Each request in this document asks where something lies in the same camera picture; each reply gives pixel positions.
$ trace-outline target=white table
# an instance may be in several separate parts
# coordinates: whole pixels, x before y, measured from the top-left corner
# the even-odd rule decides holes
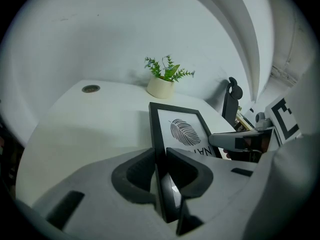
[[[82,92],[87,85],[100,90]],[[82,80],[58,99],[32,133],[17,172],[16,198],[32,206],[84,165],[151,148],[149,102],[199,110],[211,133],[234,131],[202,99],[178,93],[158,99],[141,86]]]

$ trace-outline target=picture frame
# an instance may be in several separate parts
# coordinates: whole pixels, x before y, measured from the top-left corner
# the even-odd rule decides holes
[[[188,120],[193,121],[193,125],[190,125],[186,119],[184,120],[186,117],[188,117]],[[177,220],[179,217],[181,196],[168,173],[166,148],[184,147],[182,149],[199,153],[199,155],[203,156],[213,156],[221,159],[222,156],[217,147],[208,144],[208,137],[211,135],[211,132],[198,110],[150,102],[149,119],[152,147],[155,150],[155,175],[161,213],[164,221],[170,223]],[[162,127],[165,123],[167,123],[168,126],[166,125],[164,130]],[[166,132],[167,135],[171,134],[172,136],[170,136],[170,138],[166,135],[163,136],[164,132]],[[209,145],[207,148],[195,148],[193,150],[194,147],[199,147],[199,145],[204,142],[206,142],[205,146]]]

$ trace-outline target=black picture frame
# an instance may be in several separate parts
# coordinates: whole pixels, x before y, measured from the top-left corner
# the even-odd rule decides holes
[[[161,131],[158,110],[166,110],[172,112],[180,112],[187,114],[194,114],[198,117],[206,135],[209,137],[211,132],[201,116],[199,110],[185,108],[180,106],[172,106],[167,104],[149,103],[149,118],[151,128],[152,147],[155,150],[155,175],[158,186],[159,201],[161,206],[162,217],[165,222],[170,223],[178,219],[179,210],[176,208],[172,184],[167,166],[167,156]],[[212,146],[214,154],[217,158],[221,158],[219,149]]]

